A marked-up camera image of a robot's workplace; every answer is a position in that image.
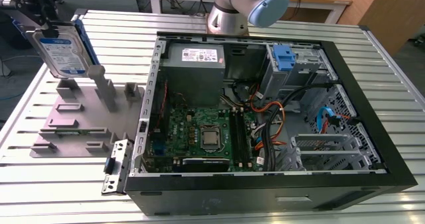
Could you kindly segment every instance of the metal table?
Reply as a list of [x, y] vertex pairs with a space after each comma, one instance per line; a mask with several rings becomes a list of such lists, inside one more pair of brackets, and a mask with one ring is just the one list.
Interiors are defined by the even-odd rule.
[[[158, 30], [205, 31], [202, 18], [168, 14], [90, 10], [82, 22], [114, 84], [145, 83]], [[44, 65], [0, 132], [0, 223], [425, 223], [425, 99], [373, 35], [357, 26], [300, 22], [250, 27], [249, 33], [335, 43], [418, 186], [337, 212], [146, 217], [126, 196], [100, 196], [105, 158], [29, 157], [57, 96]], [[77, 82], [93, 85], [89, 79]]]

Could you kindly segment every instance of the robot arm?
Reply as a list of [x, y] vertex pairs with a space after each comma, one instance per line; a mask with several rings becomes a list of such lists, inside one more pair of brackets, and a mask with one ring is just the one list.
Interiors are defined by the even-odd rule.
[[214, 34], [242, 35], [248, 21], [257, 27], [270, 26], [284, 15], [289, 0], [214, 0], [208, 29]]
[[52, 22], [58, 21], [56, 12], [57, 0], [0, 0], [0, 9], [24, 26], [53, 32]]

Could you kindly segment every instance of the red cable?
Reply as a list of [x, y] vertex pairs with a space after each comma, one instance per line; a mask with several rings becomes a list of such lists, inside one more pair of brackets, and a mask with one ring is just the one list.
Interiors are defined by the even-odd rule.
[[160, 127], [160, 120], [161, 120], [161, 116], [162, 116], [162, 112], [164, 112], [166, 92], [168, 92], [168, 81], [165, 81], [165, 88], [164, 89], [165, 89], [165, 91], [164, 91], [164, 99], [162, 99], [162, 103], [161, 103], [160, 117], [158, 117], [158, 121], [157, 121], [157, 125], [156, 125], [154, 129], [157, 129]]

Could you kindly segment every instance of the sticker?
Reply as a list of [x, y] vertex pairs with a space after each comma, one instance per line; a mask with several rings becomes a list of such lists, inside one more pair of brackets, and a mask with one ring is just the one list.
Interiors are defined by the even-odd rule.
[[262, 99], [262, 97], [264, 97], [264, 95], [258, 91], [254, 93], [254, 96], [257, 96], [258, 99]]
[[57, 70], [66, 74], [85, 73], [82, 61], [77, 55], [77, 49], [70, 40], [41, 38], [40, 43]]
[[264, 165], [264, 158], [257, 157], [257, 164]]
[[181, 61], [217, 62], [217, 50], [214, 49], [184, 49]]
[[338, 3], [338, 4], [350, 4], [349, 1], [333, 1], [333, 3]]

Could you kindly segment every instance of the metal bracket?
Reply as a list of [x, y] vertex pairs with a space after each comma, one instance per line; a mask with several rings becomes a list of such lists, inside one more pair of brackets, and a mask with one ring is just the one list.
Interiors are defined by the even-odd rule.
[[102, 196], [126, 195], [124, 192], [126, 174], [133, 150], [133, 141], [122, 139], [114, 142], [110, 157], [105, 162], [105, 180], [101, 189]]

